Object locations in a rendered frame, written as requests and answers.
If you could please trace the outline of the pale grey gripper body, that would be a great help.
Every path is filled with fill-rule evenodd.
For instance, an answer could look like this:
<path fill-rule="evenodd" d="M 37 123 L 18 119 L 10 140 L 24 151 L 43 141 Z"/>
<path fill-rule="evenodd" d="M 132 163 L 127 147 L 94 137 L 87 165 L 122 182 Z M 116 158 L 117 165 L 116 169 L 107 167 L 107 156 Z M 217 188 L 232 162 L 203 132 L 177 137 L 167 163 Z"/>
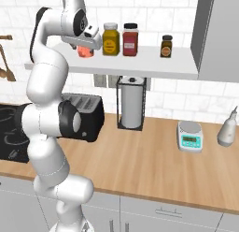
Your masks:
<path fill-rule="evenodd" d="M 61 36 L 63 42 L 73 46 L 87 47 L 91 50 L 100 50 L 102 47 L 102 39 L 99 35 L 94 38 L 85 36 Z"/>

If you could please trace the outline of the orange red jar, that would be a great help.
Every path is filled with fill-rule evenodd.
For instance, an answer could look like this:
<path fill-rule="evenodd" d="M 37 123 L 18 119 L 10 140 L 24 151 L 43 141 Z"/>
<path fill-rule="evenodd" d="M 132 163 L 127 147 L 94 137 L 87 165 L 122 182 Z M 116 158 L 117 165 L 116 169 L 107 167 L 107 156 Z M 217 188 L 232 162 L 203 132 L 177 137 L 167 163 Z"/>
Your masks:
<path fill-rule="evenodd" d="M 90 58 L 94 55 L 94 50 L 87 47 L 78 46 L 77 53 L 82 58 Z"/>

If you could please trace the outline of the yellow spice jar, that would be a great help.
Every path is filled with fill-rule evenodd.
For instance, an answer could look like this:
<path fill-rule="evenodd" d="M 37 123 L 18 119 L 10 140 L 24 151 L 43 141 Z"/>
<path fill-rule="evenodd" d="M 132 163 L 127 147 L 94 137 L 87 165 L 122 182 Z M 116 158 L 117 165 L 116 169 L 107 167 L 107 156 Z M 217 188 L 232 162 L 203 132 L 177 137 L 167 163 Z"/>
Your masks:
<path fill-rule="evenodd" d="M 106 22 L 103 33 L 103 55 L 118 55 L 120 52 L 120 34 L 115 22 Z"/>

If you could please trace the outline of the red spice jar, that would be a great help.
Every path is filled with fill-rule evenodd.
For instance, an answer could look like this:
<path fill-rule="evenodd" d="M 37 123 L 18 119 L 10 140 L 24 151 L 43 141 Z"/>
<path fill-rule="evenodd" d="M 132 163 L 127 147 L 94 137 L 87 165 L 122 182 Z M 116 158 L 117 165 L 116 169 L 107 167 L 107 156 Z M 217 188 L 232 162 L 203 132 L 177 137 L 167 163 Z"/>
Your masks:
<path fill-rule="evenodd" d="M 128 22 L 124 24 L 123 30 L 123 55 L 135 56 L 138 47 L 138 29 L 137 24 Z"/>

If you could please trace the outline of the black toaster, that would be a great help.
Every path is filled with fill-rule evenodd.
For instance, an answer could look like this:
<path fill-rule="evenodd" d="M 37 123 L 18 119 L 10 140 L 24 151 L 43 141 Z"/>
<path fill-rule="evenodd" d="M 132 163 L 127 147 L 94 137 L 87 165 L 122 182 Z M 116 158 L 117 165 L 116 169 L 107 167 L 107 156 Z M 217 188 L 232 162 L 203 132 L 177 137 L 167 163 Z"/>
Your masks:
<path fill-rule="evenodd" d="M 102 97 L 93 94 L 65 93 L 62 98 L 69 100 L 77 108 L 81 118 L 79 130 L 70 138 L 94 142 L 105 122 Z"/>

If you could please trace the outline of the wooden hanging spoon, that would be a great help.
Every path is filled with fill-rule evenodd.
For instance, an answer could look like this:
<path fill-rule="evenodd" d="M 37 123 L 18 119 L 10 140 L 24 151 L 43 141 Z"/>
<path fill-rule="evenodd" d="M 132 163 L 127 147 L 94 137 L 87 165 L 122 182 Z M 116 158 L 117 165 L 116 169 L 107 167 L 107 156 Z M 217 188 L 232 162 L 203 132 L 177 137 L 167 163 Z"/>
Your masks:
<path fill-rule="evenodd" d="M 7 59 L 6 59 L 6 56 L 5 56 L 5 53 L 4 53 L 4 50 L 3 50 L 3 47 L 2 45 L 0 44 L 0 53 L 2 55 L 2 58 L 3 58 L 3 61 L 4 61 L 4 64 L 5 64 L 5 67 L 6 67 L 6 76 L 7 76 L 7 80 L 8 81 L 15 81 L 15 76 L 13 74 L 13 72 L 9 69 L 8 65 L 7 65 Z"/>

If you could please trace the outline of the white paper towel roll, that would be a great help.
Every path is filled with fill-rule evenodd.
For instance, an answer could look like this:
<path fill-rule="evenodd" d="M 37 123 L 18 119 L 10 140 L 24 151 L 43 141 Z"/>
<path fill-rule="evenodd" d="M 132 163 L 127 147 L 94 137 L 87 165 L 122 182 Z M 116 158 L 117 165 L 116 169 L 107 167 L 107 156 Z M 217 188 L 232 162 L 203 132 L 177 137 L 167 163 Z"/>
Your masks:
<path fill-rule="evenodd" d="M 121 124 L 135 129 L 141 125 L 143 83 L 140 77 L 124 76 L 121 80 Z"/>

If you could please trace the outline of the small dark amber jar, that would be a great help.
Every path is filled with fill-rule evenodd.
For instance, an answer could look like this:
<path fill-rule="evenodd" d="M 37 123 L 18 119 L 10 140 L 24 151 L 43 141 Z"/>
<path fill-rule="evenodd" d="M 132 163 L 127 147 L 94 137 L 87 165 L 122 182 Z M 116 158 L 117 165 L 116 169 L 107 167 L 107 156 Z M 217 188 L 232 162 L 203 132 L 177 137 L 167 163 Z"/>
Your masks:
<path fill-rule="evenodd" d="M 172 39 L 173 37 L 170 35 L 164 35 L 162 37 L 161 44 L 161 57 L 170 58 L 172 53 Z"/>

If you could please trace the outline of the black hob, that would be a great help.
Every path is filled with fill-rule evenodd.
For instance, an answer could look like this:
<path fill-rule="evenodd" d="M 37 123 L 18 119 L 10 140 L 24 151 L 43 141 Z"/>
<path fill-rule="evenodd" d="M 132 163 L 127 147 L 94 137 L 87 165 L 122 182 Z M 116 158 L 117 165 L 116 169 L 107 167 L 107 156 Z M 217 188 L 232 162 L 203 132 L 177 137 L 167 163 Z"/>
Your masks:
<path fill-rule="evenodd" d="M 27 164 L 29 139 L 15 126 L 16 109 L 17 106 L 0 104 L 0 160 Z"/>

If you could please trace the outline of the teal white kitchen scale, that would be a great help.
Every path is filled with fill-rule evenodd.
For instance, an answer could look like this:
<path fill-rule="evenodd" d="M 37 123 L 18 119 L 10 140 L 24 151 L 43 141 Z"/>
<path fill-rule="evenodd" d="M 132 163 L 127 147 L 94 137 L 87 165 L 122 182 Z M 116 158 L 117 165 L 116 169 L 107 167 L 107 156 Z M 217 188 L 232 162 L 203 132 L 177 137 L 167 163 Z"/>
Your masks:
<path fill-rule="evenodd" d="M 199 123 L 179 121 L 176 129 L 177 147 L 182 152 L 201 152 L 204 135 Z"/>

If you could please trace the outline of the grey drawer front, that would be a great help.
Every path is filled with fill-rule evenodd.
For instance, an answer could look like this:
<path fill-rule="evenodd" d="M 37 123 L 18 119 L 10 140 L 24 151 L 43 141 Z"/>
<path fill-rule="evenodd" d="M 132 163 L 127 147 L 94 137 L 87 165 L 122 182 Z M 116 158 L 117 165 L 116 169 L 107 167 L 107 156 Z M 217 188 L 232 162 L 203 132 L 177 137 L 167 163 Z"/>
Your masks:
<path fill-rule="evenodd" d="M 163 208 L 164 210 L 177 210 L 182 213 L 182 218 L 171 217 L 155 213 L 155 209 Z M 143 215 L 158 219 L 168 219 L 181 223 L 193 225 L 205 225 L 217 229 L 221 217 L 220 212 L 211 210 L 201 210 L 174 204 L 161 203 L 145 199 L 122 196 L 120 198 L 120 213 L 129 212 L 132 214 Z"/>
<path fill-rule="evenodd" d="M 27 180 L 0 176 L 0 190 L 24 196 L 36 196 L 33 183 Z M 95 207 L 106 210 L 120 210 L 120 197 L 94 192 L 91 200 L 83 207 Z"/>

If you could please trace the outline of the white grey dispenser bottle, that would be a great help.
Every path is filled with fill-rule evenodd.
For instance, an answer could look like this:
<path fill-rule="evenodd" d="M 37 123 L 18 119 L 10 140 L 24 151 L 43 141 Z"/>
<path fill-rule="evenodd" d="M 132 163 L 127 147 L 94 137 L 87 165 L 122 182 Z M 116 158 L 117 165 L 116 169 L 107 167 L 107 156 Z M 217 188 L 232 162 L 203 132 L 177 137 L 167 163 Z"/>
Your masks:
<path fill-rule="evenodd" d="M 218 132 L 218 144 L 223 147 L 230 147 L 235 139 L 237 109 L 231 112 L 230 117 L 224 122 Z"/>

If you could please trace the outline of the grey cupboard door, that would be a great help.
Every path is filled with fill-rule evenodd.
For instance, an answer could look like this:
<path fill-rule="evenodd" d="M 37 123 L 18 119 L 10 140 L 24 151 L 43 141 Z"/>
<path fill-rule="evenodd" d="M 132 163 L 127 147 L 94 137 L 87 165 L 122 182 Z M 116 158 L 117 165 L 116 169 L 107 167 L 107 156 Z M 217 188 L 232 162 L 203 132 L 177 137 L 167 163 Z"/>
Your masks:
<path fill-rule="evenodd" d="M 143 215 L 122 212 L 120 214 L 122 229 L 129 223 L 129 232 L 216 232 L 214 227 L 193 225 L 172 220 L 147 217 Z"/>
<path fill-rule="evenodd" d="M 52 228 L 58 220 L 56 203 L 57 201 L 54 199 L 40 198 L 40 204 L 49 228 Z M 114 232 L 120 232 L 120 211 L 83 207 L 83 205 L 82 210 L 86 218 L 92 224 L 95 232 L 110 232 L 110 220 L 113 220 Z"/>

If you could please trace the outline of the grey wall socket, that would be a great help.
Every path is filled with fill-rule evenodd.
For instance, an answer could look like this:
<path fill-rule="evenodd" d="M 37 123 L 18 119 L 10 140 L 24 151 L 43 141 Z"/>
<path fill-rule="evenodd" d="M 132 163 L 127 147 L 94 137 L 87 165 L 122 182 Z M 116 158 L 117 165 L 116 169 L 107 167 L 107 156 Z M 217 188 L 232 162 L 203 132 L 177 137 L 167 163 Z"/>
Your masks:
<path fill-rule="evenodd" d="M 94 74 L 93 82 L 95 87 L 106 87 L 106 75 Z"/>
<path fill-rule="evenodd" d="M 115 88 L 117 81 L 119 79 L 119 76 L 115 76 L 115 75 L 108 75 L 108 87 L 109 88 Z"/>

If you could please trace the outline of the grey wall cabinet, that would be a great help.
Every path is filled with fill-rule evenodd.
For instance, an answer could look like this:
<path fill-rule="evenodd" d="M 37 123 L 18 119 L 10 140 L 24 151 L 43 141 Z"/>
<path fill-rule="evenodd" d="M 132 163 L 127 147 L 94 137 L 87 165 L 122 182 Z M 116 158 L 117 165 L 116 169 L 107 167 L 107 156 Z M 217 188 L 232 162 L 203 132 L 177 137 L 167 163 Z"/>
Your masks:
<path fill-rule="evenodd" d="M 190 49 L 198 80 L 239 82 L 239 0 L 198 0 Z"/>

